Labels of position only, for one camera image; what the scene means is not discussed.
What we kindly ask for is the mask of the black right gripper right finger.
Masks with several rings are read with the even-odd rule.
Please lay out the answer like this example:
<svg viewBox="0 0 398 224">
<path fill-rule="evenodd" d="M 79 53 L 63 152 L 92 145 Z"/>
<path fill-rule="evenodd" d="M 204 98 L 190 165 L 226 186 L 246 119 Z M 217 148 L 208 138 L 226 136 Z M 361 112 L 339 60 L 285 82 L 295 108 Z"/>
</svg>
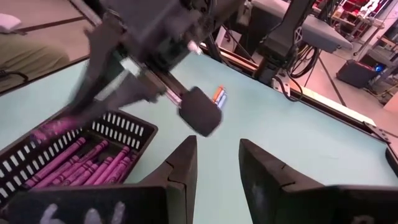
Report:
<svg viewBox="0 0 398 224">
<path fill-rule="evenodd" d="M 239 169 L 253 224 L 398 224 L 398 187 L 322 185 L 248 139 Z"/>
</svg>

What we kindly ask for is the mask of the grey desk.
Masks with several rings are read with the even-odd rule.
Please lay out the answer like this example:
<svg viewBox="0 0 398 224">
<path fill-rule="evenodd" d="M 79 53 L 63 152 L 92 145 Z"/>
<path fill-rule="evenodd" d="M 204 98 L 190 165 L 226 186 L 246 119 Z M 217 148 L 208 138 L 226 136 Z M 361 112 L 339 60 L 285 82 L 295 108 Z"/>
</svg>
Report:
<svg viewBox="0 0 398 224">
<path fill-rule="evenodd" d="M 289 3 L 283 0 L 252 0 L 252 15 L 254 10 L 259 9 L 266 16 L 274 16 L 281 20 L 289 7 Z M 326 22 L 317 19 L 315 16 L 307 16 L 302 25 L 303 40 L 314 46 L 333 53 L 338 47 L 352 50 L 353 45 L 339 34 Z"/>
</svg>

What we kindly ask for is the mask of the teal table mat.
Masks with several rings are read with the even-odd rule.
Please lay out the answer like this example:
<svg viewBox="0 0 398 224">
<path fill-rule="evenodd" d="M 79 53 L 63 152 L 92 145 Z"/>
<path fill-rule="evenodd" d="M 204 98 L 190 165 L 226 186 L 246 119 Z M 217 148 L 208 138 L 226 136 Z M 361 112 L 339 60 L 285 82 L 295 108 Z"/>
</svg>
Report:
<svg viewBox="0 0 398 224">
<path fill-rule="evenodd" d="M 78 63 L 0 96 L 0 149 L 63 108 L 85 67 Z M 398 186 L 383 142 L 204 55 L 189 55 L 172 73 L 186 88 L 198 86 L 210 97 L 220 85 L 227 92 L 222 123 L 210 137 L 198 137 L 194 223 L 251 223 L 239 174 L 241 138 L 324 185 Z M 143 179 L 195 134 L 166 97 L 123 110 L 158 127 L 127 183 Z"/>
</svg>

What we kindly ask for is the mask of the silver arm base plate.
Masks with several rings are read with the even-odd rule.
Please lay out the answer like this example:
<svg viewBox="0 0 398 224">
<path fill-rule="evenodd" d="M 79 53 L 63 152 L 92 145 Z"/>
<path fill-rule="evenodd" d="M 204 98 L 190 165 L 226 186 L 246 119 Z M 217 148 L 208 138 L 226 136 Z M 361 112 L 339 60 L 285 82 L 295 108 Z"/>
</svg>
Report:
<svg viewBox="0 0 398 224">
<path fill-rule="evenodd" d="M 290 78 L 285 70 L 279 70 L 272 79 L 271 87 L 281 93 L 290 96 Z"/>
</svg>

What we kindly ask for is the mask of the black plastic basket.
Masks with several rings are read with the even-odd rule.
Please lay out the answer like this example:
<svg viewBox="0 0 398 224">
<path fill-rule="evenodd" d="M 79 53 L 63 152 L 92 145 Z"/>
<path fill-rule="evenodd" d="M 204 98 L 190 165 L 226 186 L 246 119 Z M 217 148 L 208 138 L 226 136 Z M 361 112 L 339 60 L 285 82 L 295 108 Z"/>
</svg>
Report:
<svg viewBox="0 0 398 224">
<path fill-rule="evenodd" d="M 0 208 L 3 208 L 29 178 L 38 173 L 64 150 L 85 138 L 81 148 L 89 151 L 101 141 L 109 142 L 103 157 L 115 156 L 128 146 L 138 155 L 146 150 L 158 128 L 140 118 L 122 111 L 111 111 L 81 128 L 67 131 L 49 141 L 36 140 L 26 133 L 0 150 Z"/>
</svg>

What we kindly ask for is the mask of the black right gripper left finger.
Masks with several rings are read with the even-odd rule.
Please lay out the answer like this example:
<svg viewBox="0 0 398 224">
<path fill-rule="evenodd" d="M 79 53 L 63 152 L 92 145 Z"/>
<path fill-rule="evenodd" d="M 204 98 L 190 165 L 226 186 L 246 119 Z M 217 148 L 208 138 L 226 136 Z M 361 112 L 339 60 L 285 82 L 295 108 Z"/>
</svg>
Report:
<svg viewBox="0 0 398 224">
<path fill-rule="evenodd" d="M 188 136 L 136 184 L 49 187 L 17 194 L 9 224 L 193 224 L 197 138 Z"/>
</svg>

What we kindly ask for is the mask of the black perforated case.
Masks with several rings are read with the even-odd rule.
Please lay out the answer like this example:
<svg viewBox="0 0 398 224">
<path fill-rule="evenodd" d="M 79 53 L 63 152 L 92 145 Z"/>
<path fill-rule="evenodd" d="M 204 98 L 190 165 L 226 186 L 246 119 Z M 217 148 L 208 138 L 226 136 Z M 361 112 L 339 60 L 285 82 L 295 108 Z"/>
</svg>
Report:
<svg viewBox="0 0 398 224">
<path fill-rule="evenodd" d="M 356 88 L 366 87 L 376 76 L 375 69 L 355 60 L 347 60 L 336 73 L 338 80 Z"/>
</svg>

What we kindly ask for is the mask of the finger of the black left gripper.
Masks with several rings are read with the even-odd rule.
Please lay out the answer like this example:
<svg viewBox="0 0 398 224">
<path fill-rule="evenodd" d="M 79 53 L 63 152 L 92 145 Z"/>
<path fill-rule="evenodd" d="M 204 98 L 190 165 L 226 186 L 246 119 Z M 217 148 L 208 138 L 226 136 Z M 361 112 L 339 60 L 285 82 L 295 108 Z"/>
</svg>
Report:
<svg viewBox="0 0 398 224">
<path fill-rule="evenodd" d="M 123 27 L 113 17 L 104 19 L 92 31 L 85 31 L 90 46 L 89 61 L 69 104 L 70 115 L 78 115 L 92 104 L 95 96 L 116 77 L 111 72 L 112 69 L 121 71 L 114 51 L 118 48 L 123 33 Z"/>
<path fill-rule="evenodd" d="M 109 110 L 148 101 L 156 103 L 157 98 L 165 94 L 167 88 L 151 71 L 140 71 L 137 76 L 126 71 L 124 80 L 103 100 L 92 106 L 92 119 L 98 118 Z"/>
</svg>

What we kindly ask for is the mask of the orange crayon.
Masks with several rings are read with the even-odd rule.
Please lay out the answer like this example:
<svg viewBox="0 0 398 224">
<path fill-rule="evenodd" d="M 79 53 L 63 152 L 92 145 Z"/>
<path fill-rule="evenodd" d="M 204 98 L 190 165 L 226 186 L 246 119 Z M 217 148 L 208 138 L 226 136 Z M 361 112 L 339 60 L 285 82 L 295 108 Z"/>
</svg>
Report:
<svg viewBox="0 0 398 224">
<path fill-rule="evenodd" d="M 223 95 L 224 95 L 224 87 L 223 85 L 220 85 L 216 89 L 215 94 L 212 97 L 213 102 L 217 104 Z"/>
</svg>

